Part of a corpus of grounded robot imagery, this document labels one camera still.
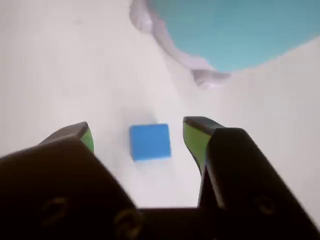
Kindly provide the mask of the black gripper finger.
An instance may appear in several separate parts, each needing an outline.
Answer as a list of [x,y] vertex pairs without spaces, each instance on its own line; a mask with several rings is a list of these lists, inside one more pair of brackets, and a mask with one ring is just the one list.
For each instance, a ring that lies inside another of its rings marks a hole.
[[0,159],[3,240],[136,240],[141,217],[94,153],[87,122]]
[[320,232],[249,134],[203,116],[183,119],[202,186],[198,204],[219,240],[317,240]]

